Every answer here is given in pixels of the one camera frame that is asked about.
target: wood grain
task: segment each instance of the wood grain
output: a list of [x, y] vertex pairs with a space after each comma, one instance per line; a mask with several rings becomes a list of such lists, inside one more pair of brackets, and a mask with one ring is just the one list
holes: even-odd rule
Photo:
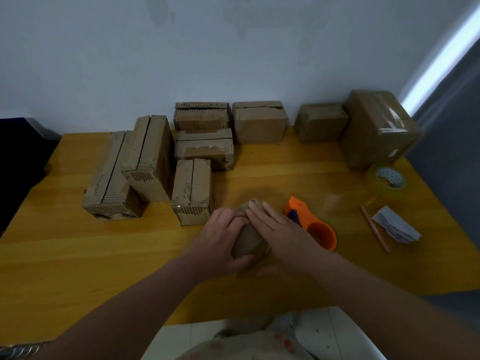
[[[1, 238], [1, 345], [55, 338], [182, 253], [201, 230], [181, 227], [169, 202], [149, 205], [138, 220], [101, 222], [89, 215], [82, 198], [107, 137], [64, 135], [48, 176]], [[405, 159], [397, 167], [410, 193], [391, 208], [422, 237], [404, 245], [384, 233], [387, 255], [358, 209], [371, 198], [363, 175], [348, 171], [336, 142], [300, 144], [289, 128], [281, 145], [236, 146], [235, 155], [233, 171], [213, 174], [214, 206], [238, 207], [256, 197], [280, 212], [294, 195], [336, 230], [339, 254], [393, 284], [418, 295], [480, 289], [477, 249]], [[233, 275], [195, 288], [168, 323], [332, 304], [307, 278]]]

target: white floor tile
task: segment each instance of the white floor tile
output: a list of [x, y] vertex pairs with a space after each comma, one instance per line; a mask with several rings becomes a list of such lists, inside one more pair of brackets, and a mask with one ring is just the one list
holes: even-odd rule
[[343, 360], [386, 360], [379, 349], [339, 307], [329, 307]]
[[339, 345], [327, 308], [300, 312], [295, 333], [300, 344], [321, 360], [341, 360]]
[[190, 349], [191, 325], [164, 326], [141, 360], [173, 360]]
[[204, 341], [213, 339], [213, 336], [226, 326], [227, 320], [192, 323], [190, 347], [193, 348]]

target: bright light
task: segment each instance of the bright light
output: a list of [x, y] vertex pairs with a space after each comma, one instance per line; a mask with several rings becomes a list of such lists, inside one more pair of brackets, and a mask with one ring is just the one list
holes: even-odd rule
[[440, 53], [419, 78], [402, 106], [410, 116], [415, 114], [438, 84], [463, 58], [480, 37], [480, 5], [465, 20], [455, 35], [445, 44]]

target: white wall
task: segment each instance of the white wall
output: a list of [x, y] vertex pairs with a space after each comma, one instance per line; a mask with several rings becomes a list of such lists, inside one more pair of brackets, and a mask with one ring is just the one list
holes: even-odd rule
[[0, 116], [132, 129], [177, 101], [401, 94], [474, 0], [0, 0]]

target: cardboard box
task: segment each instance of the cardboard box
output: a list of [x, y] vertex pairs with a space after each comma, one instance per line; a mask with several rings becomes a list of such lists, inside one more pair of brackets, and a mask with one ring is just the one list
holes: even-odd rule
[[350, 122], [340, 147], [352, 170], [392, 163], [421, 137], [417, 123], [390, 92], [354, 90], [344, 108]]
[[178, 132], [175, 144], [175, 159], [209, 159], [212, 170], [232, 170], [234, 163], [231, 129], [216, 132]]
[[233, 103], [233, 124], [237, 144], [282, 141], [288, 118], [279, 101]]
[[145, 202], [168, 202], [172, 197], [175, 143], [166, 116], [139, 117], [122, 174]]
[[209, 160], [178, 161], [172, 209], [182, 226], [201, 225], [208, 221], [212, 212], [212, 192]]
[[[250, 202], [255, 203], [261, 211], [265, 211], [260, 202], [255, 198], [238, 207], [237, 211], [245, 213]], [[253, 255], [253, 260], [250, 262], [250, 265], [252, 265], [265, 256], [267, 249], [268, 244], [265, 239], [258, 233], [251, 223], [248, 223], [240, 230], [240, 233], [233, 244], [231, 254], [234, 259], [242, 258], [247, 254]]]
[[226, 102], [177, 102], [173, 115], [175, 130], [227, 129], [229, 104]]
[[145, 211], [147, 205], [122, 174], [122, 161], [132, 134], [132, 131], [111, 133], [93, 172], [82, 206], [95, 218], [105, 221], [139, 218]]
[[303, 104], [295, 131], [300, 143], [331, 142], [340, 137], [349, 120], [339, 103]]

